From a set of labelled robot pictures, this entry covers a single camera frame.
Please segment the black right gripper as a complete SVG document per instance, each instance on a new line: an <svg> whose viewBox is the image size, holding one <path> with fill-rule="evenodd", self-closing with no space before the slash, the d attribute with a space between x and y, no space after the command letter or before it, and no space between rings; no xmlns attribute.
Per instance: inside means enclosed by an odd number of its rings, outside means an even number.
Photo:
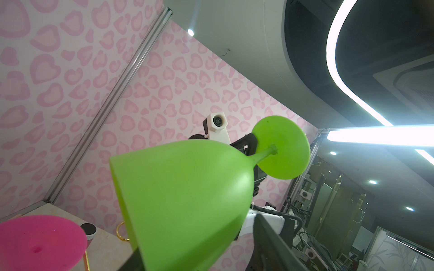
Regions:
<svg viewBox="0 0 434 271"><path fill-rule="evenodd" d="M230 145L233 148L237 149L245 156L251 156L256 153L258 141L253 133L249 133L244 135L240 139L235 142L231 142L229 139L221 139L221 138L212 138L210 136L205 136L203 134L194 134L188 138L189 140L214 140L220 143L224 143L226 145ZM263 170L259 168L259 166L255 166L253 169L254 172L254 188L253 188L253 196L257 196L259 193L259 185L261 182L267 177L267 174L264 173Z"/></svg>

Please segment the green wine glass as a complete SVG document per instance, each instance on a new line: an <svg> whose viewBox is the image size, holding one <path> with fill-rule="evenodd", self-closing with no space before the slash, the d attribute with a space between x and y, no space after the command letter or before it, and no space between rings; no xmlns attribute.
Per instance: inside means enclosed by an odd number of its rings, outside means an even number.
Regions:
<svg viewBox="0 0 434 271"><path fill-rule="evenodd" d="M268 116L253 131L304 134L293 121ZM110 171L131 247L146 271L206 271L227 248L201 226L190 204L198 191L187 160L190 140L111 157Z"/></svg>

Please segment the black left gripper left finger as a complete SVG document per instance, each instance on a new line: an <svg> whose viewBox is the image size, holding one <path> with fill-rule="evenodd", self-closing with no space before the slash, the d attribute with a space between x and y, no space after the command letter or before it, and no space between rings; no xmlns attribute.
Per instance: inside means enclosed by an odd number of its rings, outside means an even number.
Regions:
<svg viewBox="0 0 434 271"><path fill-rule="evenodd" d="M140 250L137 248L118 271L146 271Z"/></svg>

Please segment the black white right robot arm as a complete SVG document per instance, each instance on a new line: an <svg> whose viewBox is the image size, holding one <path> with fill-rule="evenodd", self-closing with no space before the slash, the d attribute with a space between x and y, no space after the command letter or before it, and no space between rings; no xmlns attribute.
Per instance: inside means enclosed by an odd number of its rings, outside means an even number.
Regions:
<svg viewBox="0 0 434 271"><path fill-rule="evenodd" d="M254 233L258 219L276 233L289 228L298 231L302 222L272 208L251 203L254 191L254 168L278 179L300 175L310 159L304 134L253 131L253 154L245 155L235 146L210 140L190 140L187 148L191 178L198 191L197 203L190 204L201 226L223 248L239 236Z"/></svg>

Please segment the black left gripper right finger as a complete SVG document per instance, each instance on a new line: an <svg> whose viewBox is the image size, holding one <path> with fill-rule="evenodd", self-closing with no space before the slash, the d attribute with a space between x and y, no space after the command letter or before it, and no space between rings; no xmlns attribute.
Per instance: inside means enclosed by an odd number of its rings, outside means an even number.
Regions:
<svg viewBox="0 0 434 271"><path fill-rule="evenodd" d="M252 270L254 271L305 271L306 266L293 253L295 237L294 222L283 229L283 236L277 234L262 215L257 215L253 225L254 250Z"/></svg>

